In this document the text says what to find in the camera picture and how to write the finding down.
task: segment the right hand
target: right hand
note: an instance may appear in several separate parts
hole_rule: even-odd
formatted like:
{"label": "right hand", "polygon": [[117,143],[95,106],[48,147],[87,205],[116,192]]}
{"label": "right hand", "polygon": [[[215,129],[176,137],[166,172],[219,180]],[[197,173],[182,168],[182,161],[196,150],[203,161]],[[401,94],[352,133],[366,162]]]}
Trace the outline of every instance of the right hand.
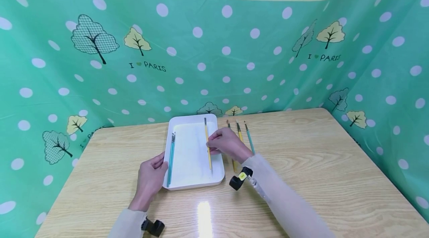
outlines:
{"label": "right hand", "polygon": [[240,138],[230,128],[221,128],[215,131],[207,142],[210,154],[221,152],[242,164],[253,155],[252,151],[241,142]]}

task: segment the checkered tree print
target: checkered tree print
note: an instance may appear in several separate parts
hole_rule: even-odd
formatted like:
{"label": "checkered tree print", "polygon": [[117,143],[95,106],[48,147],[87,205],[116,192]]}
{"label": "checkered tree print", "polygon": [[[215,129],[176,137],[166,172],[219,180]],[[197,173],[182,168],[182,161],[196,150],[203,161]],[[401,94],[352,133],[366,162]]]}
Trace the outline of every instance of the checkered tree print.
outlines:
{"label": "checkered tree print", "polygon": [[87,54],[98,54],[103,64],[106,64],[101,54],[107,54],[118,49],[115,37],[104,31],[103,27],[87,16],[79,15],[78,25],[73,30],[71,41],[74,48]]}

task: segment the hand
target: hand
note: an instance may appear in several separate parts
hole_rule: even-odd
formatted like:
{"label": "hand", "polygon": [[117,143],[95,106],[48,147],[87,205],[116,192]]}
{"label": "hand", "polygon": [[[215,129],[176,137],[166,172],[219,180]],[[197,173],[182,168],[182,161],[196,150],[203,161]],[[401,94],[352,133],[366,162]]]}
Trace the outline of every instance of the hand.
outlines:
{"label": "hand", "polygon": [[210,148],[210,154],[223,152],[240,164],[253,155],[240,138],[227,127],[215,131],[209,137],[207,147]]}
{"label": "hand", "polygon": [[168,162],[164,162],[164,153],[140,164],[137,190],[128,209],[147,212],[155,195],[161,190]]}

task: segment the polka dot fabric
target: polka dot fabric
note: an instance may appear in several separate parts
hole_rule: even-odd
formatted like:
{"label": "polka dot fabric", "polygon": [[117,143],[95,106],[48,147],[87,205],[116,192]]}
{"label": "polka dot fabric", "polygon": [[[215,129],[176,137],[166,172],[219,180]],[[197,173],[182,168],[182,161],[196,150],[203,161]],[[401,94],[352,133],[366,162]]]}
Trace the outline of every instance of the polka dot fabric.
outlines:
{"label": "polka dot fabric", "polygon": [[98,129],[234,106],[327,109],[429,219],[429,0],[0,6],[5,237],[34,237]]}

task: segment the sleeve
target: sleeve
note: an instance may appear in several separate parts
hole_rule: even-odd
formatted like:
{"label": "sleeve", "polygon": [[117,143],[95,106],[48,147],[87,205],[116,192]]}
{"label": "sleeve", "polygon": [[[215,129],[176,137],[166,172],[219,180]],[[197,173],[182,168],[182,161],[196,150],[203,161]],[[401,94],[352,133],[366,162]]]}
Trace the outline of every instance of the sleeve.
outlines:
{"label": "sleeve", "polygon": [[141,226],[147,213],[124,209],[113,224],[107,238],[142,238]]}
{"label": "sleeve", "polygon": [[252,186],[290,238],[335,238],[310,204],[283,182],[261,155],[248,158],[242,166],[252,169]]}

